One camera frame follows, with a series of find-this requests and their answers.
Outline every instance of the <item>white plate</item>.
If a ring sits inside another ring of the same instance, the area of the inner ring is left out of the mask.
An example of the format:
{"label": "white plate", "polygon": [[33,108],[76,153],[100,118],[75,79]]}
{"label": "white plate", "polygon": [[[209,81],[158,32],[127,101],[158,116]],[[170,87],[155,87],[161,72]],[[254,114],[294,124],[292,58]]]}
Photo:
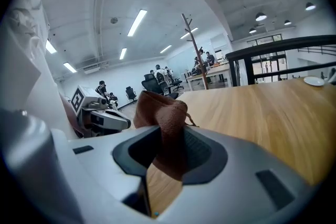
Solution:
{"label": "white plate", "polygon": [[323,86],[324,80],[317,78],[317,77],[305,77],[304,78],[305,83],[313,85],[313,86]]}

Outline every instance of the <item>person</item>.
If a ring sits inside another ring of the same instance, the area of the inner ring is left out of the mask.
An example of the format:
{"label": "person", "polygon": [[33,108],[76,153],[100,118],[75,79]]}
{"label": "person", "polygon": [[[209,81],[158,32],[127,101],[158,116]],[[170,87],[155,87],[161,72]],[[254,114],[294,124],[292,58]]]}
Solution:
{"label": "person", "polygon": [[1,32],[2,40],[15,37],[6,45],[20,48],[39,72],[33,86],[21,97],[21,109],[44,120],[49,128],[62,130],[69,138],[76,137],[71,126],[83,132],[71,103],[59,94],[45,59],[49,23],[41,0],[12,0],[2,18]]}
{"label": "person", "polygon": [[163,75],[164,80],[165,80],[165,79],[166,79],[166,76],[168,75],[168,74],[167,74],[167,71],[166,71],[165,69],[162,69],[162,68],[160,67],[160,65],[156,65],[155,68],[156,68],[156,71],[154,72],[154,76],[156,77],[156,79],[157,79],[157,75],[158,75],[158,73],[160,73],[160,74]]}
{"label": "person", "polygon": [[167,72],[167,75],[168,75],[168,77],[169,77],[169,79],[170,79],[170,84],[172,84],[173,83],[173,70],[171,70],[170,68],[168,68],[168,67],[165,67],[164,68],[165,70],[166,70],[166,72]]}
{"label": "person", "polygon": [[[198,64],[198,57],[196,56],[195,58],[194,58],[194,60],[195,60],[195,65],[194,65],[194,67],[193,67],[193,69],[192,69],[192,75],[193,76],[195,76],[196,74],[202,74],[202,71],[201,71],[201,65],[199,65]],[[206,72],[206,67],[205,67],[205,63],[203,62],[203,69],[204,69],[204,71]],[[212,81],[211,81],[211,78],[209,78],[209,77],[206,77],[206,81],[208,82],[208,84],[211,84],[212,83]]]}
{"label": "person", "polygon": [[215,57],[208,51],[206,52],[206,55],[207,55],[206,59],[208,60],[209,66],[213,66],[215,63]]}
{"label": "person", "polygon": [[99,81],[99,86],[96,87],[96,92],[100,94],[101,96],[105,97],[107,102],[109,102],[110,95],[106,91],[105,81],[103,80]]}
{"label": "person", "polygon": [[118,110],[118,98],[113,94],[113,92],[110,92],[110,97],[109,97],[109,102],[110,102],[110,106],[114,109],[114,110]]}
{"label": "person", "polygon": [[202,58],[202,61],[205,64],[205,66],[207,66],[208,59],[206,58],[206,55],[204,54],[204,50],[203,49],[200,49],[199,55]]}
{"label": "person", "polygon": [[118,106],[118,103],[117,103],[117,101],[118,101],[118,98],[113,94],[113,92],[110,92],[110,99],[109,99],[110,101],[115,101],[115,105],[116,106]]}

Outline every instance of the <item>black rubber pad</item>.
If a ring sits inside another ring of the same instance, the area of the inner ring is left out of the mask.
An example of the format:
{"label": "black rubber pad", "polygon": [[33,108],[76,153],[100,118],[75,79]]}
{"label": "black rubber pad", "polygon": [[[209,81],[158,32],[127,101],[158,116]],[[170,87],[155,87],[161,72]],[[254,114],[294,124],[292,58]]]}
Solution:
{"label": "black rubber pad", "polygon": [[73,152],[75,154],[80,154],[80,153],[83,153],[83,152],[86,152],[86,151],[91,151],[91,150],[93,150],[92,146],[82,146],[82,147],[74,148]]}
{"label": "black rubber pad", "polygon": [[256,176],[274,202],[277,210],[280,210],[294,201],[292,193],[288,191],[283,183],[270,170],[257,172]]}

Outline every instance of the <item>wooden tabletop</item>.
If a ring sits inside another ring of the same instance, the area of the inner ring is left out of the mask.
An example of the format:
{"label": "wooden tabletop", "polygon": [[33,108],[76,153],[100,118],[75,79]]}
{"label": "wooden tabletop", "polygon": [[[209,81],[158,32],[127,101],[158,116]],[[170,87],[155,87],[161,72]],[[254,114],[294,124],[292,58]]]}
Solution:
{"label": "wooden tabletop", "polygon": [[[185,92],[178,99],[199,127],[262,146],[312,185],[326,177],[336,157],[336,87],[330,84],[290,79]],[[152,166],[147,175],[151,208],[161,213],[182,184]]]}

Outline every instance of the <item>white desk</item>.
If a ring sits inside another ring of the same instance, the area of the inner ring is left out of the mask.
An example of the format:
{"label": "white desk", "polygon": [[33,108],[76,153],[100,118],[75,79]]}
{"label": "white desk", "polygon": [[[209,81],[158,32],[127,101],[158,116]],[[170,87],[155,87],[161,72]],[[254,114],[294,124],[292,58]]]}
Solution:
{"label": "white desk", "polygon": [[[230,74],[230,66],[229,66],[229,64],[225,64],[225,65],[221,65],[221,66],[212,68],[211,70],[207,71],[205,77],[207,78],[207,77],[212,77],[212,76],[220,75],[220,74],[222,74],[223,77],[227,79],[227,83],[228,83],[229,87],[232,87],[232,81],[231,81],[231,74]],[[205,87],[205,81],[203,79],[202,74],[196,75],[196,76],[193,76],[193,77],[190,76],[190,77],[186,78],[186,80],[188,82],[188,85],[189,85],[189,88],[190,88],[190,91],[193,91],[193,87],[191,85],[191,82],[193,80],[197,80],[197,79],[202,79],[203,85]]]}
{"label": "white desk", "polygon": [[187,78],[191,76],[191,71],[181,73],[181,78],[182,78],[182,75],[184,76],[185,80],[187,80]]}

